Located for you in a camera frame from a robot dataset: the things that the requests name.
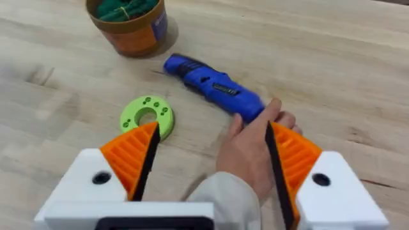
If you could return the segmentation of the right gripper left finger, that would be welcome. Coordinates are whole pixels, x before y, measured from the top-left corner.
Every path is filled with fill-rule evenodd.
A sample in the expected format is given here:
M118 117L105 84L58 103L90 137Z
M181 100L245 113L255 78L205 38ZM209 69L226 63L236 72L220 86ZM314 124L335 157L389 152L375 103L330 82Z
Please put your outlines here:
M80 151L35 216L57 204L140 201L160 142L159 124L133 128L99 148Z

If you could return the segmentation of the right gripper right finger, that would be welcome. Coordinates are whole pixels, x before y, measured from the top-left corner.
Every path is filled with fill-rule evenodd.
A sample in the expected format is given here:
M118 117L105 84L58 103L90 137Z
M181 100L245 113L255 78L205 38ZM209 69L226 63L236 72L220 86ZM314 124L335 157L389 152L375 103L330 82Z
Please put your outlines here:
M389 221L336 151L271 122L265 140L286 229L387 229Z

